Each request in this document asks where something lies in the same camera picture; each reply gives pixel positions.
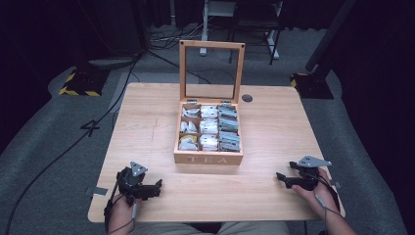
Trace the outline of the black yellow striped stand base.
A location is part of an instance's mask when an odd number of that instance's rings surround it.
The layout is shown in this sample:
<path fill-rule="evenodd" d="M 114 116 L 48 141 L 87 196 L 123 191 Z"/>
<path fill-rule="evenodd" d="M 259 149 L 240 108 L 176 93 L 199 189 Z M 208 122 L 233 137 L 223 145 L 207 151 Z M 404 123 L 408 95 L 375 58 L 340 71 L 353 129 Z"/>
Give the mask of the black yellow striped stand base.
<path fill-rule="evenodd" d="M 292 73 L 290 84 L 298 91 L 302 99 L 332 100 L 334 98 L 326 80 L 315 78 L 313 73 Z"/>
<path fill-rule="evenodd" d="M 99 97 L 103 93 L 109 74 L 109 70 L 93 69 L 85 71 L 73 69 L 60 89 L 59 94 Z"/>

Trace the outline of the person's left hand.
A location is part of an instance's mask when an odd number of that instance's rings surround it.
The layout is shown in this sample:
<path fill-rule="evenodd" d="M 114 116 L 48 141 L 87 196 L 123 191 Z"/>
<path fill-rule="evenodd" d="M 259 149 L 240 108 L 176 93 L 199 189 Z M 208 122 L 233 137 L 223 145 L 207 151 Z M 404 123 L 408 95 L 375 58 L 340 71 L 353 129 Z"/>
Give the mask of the person's left hand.
<path fill-rule="evenodd" d="M 124 196 L 120 194 L 115 195 L 113 203 L 109 226 L 111 224 L 122 224 L 132 221 L 133 207 L 129 206 Z"/>

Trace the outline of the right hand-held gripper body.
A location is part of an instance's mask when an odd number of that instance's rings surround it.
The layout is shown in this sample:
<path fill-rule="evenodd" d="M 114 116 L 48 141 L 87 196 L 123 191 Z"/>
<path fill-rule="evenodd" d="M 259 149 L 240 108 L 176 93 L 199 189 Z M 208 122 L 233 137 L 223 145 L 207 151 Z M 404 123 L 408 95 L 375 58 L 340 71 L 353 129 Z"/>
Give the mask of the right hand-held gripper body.
<path fill-rule="evenodd" d="M 307 191 L 312 191 L 319 182 L 318 168 L 320 166 L 329 166 L 331 164 L 330 161 L 317 159 L 312 156 L 304 156 L 297 163 L 290 162 L 290 168 L 296 169 L 299 172 L 299 177 L 301 178 L 299 186 Z"/>

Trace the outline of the black metal frame stand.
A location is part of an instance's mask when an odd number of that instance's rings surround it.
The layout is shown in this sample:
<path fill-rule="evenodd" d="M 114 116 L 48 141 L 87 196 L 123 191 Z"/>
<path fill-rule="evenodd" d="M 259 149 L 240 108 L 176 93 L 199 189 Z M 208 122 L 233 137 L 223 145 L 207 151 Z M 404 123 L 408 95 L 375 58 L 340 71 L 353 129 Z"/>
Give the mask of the black metal frame stand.
<path fill-rule="evenodd" d="M 236 0 L 227 40 L 233 42 L 237 30 L 262 31 L 270 51 L 269 64 L 279 58 L 277 44 L 283 28 L 285 0 Z"/>

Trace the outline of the group of grey-green tea packets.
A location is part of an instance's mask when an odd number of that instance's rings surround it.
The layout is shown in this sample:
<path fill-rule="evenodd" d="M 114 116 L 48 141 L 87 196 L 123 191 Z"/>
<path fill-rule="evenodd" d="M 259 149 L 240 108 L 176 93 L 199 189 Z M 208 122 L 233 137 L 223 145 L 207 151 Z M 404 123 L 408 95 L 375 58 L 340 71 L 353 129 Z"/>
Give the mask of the group of grey-green tea packets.
<path fill-rule="evenodd" d="M 239 121 L 236 108 L 230 105 L 218 107 L 219 150 L 224 152 L 239 152 L 240 136 Z"/>

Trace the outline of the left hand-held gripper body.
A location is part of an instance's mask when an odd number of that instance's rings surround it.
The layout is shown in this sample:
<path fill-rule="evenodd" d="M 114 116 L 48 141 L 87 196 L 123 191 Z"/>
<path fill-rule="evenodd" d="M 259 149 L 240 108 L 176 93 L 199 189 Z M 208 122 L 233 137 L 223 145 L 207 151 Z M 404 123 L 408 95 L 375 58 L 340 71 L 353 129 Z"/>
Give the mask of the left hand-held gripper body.
<path fill-rule="evenodd" d="M 119 192 L 124 195 L 131 195 L 135 199 L 147 200 L 149 196 L 142 184 L 148 169 L 145 166 L 131 162 L 117 174 L 117 185 Z"/>

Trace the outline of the wooden tea box with lid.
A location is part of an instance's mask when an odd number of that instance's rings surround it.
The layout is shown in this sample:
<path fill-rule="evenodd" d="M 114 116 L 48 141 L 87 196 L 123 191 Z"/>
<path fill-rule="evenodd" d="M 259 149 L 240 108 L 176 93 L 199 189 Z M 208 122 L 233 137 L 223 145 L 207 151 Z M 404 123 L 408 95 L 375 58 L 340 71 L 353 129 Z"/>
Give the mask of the wooden tea box with lid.
<path fill-rule="evenodd" d="M 232 82 L 229 84 L 192 84 L 188 81 L 187 75 L 193 65 L 188 56 L 198 52 L 201 48 L 214 49 L 216 51 L 231 52 L 237 55 L 236 64 L 231 67 L 233 72 Z M 178 164 L 195 165 L 239 165 L 244 152 L 242 144 L 242 127 L 239 115 L 238 102 L 240 99 L 240 88 L 242 70 L 245 56 L 245 45 L 235 42 L 182 40 L 179 42 L 179 78 L 180 78 L 180 103 L 178 109 L 178 121 L 176 128 L 176 139 L 174 144 L 174 160 Z M 215 152 L 207 151 L 181 151 L 178 149 L 179 126 L 183 106 L 215 106 L 230 105 L 236 108 L 239 121 L 240 148 L 239 152 Z"/>

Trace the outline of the white metal desk leg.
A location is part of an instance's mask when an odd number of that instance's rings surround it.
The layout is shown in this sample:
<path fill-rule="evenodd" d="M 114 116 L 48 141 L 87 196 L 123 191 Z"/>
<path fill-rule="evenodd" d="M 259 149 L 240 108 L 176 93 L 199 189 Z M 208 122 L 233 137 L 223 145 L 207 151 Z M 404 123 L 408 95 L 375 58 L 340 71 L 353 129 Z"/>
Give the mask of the white metal desk leg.
<path fill-rule="evenodd" d="M 202 41 L 208 41 L 208 20 L 210 17 L 233 16 L 235 7 L 234 1 L 204 0 Z"/>

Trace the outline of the group of white tea packets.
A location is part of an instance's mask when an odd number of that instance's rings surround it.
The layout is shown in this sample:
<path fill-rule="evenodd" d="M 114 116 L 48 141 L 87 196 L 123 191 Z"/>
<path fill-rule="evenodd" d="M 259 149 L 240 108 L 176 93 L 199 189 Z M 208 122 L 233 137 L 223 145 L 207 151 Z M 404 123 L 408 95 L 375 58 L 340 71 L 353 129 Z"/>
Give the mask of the group of white tea packets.
<path fill-rule="evenodd" d="M 179 126 L 178 149 L 215 152 L 219 147 L 218 109 L 215 106 L 183 106 Z M 196 144 L 180 143 L 184 135 L 195 135 Z"/>

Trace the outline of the person's right hand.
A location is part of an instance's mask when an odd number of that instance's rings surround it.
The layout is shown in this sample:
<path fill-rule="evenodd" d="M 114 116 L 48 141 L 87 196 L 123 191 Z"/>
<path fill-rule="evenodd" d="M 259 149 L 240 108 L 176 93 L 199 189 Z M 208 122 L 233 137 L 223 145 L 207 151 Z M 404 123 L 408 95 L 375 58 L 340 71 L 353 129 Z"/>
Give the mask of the person's right hand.
<path fill-rule="evenodd" d="M 313 191 L 307 191 L 298 185 L 295 185 L 292 189 L 302 197 L 308 203 L 311 210 L 322 219 L 324 209 L 329 209 L 338 213 L 340 213 L 340 211 L 337 208 L 330 190 L 326 187 L 326 183 L 329 181 L 327 172 L 320 168 L 319 176 L 322 182 L 319 182 Z"/>

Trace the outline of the black slanted stand pole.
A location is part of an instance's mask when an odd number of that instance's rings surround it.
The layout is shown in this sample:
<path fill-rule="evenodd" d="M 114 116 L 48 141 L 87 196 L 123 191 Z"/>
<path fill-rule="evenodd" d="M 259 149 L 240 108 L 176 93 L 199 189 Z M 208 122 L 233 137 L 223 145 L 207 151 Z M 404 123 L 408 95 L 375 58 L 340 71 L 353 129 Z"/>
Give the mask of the black slanted stand pole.
<path fill-rule="evenodd" d="M 345 0 L 344 4 L 336 13 L 332 23 L 330 24 L 326 33 L 306 63 L 305 69 L 307 71 L 316 71 L 317 69 L 320 69 L 323 66 L 324 61 L 329 58 L 330 45 L 334 41 L 336 33 L 339 31 L 342 24 L 346 20 L 346 17 L 348 16 L 355 2 L 356 0 Z"/>

